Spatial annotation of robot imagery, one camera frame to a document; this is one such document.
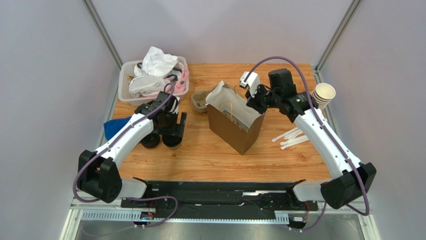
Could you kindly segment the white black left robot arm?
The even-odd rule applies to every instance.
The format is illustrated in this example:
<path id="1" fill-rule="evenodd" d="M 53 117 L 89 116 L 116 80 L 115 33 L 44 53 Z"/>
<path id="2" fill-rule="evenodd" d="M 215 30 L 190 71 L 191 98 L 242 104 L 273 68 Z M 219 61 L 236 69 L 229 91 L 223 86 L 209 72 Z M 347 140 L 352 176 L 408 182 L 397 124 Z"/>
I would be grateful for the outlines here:
<path id="1" fill-rule="evenodd" d="M 170 150 L 180 148 L 187 113 L 179 113 L 179 101 L 179 97 L 161 91 L 155 100 L 141 104 L 104 145 L 95 151 L 83 151 L 78 159 L 73 192 L 89 195 L 90 203 L 142 198 L 148 188 L 147 182 L 122 178 L 119 167 L 137 144 L 152 149 L 162 142 Z"/>

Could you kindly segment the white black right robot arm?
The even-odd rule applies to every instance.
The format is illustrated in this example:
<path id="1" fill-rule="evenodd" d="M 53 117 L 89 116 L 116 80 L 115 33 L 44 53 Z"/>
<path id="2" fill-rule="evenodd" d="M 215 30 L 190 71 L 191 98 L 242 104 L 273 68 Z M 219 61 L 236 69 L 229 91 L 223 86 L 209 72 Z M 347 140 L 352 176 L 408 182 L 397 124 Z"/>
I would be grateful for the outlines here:
<path id="1" fill-rule="evenodd" d="M 377 170 L 372 163 L 362 163 L 331 129 L 315 100 L 306 92 L 297 92 L 291 72 L 269 72 L 269 86 L 260 82 L 255 72 L 243 73 L 240 87 L 247 90 L 247 106 L 264 114 L 277 108 L 309 139 L 324 160 L 331 179 L 300 180 L 286 189 L 296 203 L 324 201 L 333 209 L 348 206 L 371 188 Z"/>

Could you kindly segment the brown paper bag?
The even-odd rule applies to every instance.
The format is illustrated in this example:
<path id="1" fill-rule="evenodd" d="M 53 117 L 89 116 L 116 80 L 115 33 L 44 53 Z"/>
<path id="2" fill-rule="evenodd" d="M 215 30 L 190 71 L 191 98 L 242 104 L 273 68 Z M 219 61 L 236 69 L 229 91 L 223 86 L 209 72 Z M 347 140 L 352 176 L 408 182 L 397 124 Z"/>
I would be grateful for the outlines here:
<path id="1" fill-rule="evenodd" d="M 258 139 L 265 115 L 246 106 L 247 101 L 224 81 L 205 100 L 209 128 L 244 155 Z"/>

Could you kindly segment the brown paper coffee cup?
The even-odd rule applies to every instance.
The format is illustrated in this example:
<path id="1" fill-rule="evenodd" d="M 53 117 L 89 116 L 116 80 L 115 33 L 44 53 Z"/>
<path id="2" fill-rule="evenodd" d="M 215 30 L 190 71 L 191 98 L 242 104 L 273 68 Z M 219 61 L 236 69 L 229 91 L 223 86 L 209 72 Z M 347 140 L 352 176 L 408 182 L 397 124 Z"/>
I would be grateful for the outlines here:
<path id="1" fill-rule="evenodd" d="M 170 147 L 169 149 L 170 149 L 171 151 L 177 151 L 177 150 L 179 150 L 180 148 L 181 148 L 181 145 L 177 145 L 177 146 Z"/>

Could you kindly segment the black plastic cup lid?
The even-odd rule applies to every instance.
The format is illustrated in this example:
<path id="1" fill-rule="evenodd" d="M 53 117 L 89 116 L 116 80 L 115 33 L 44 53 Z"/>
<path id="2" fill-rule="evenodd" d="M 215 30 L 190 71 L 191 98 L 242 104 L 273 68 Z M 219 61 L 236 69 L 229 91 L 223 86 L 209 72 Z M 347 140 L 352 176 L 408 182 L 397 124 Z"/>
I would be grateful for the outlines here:
<path id="1" fill-rule="evenodd" d="M 163 135 L 162 142 L 168 148 L 179 147 L 182 143 L 183 138 L 176 135 Z"/>

